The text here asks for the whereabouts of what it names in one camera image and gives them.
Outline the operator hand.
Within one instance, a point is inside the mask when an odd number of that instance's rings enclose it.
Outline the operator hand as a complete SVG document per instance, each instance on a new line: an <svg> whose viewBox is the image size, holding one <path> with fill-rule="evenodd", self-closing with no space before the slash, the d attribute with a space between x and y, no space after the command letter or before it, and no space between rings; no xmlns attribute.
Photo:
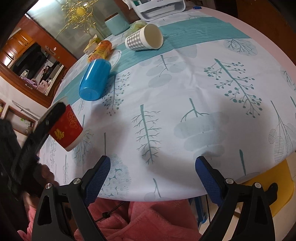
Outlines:
<svg viewBox="0 0 296 241"><path fill-rule="evenodd" d="M34 175L39 178L38 182L43 186L43 188L48 183L52 183L55 187L59 186L59 183L55 180L54 174L47 165L38 164ZM38 207L40 201L39 197L32 196L28 192L23 193L23 199L26 205L29 205L35 209Z"/></svg>

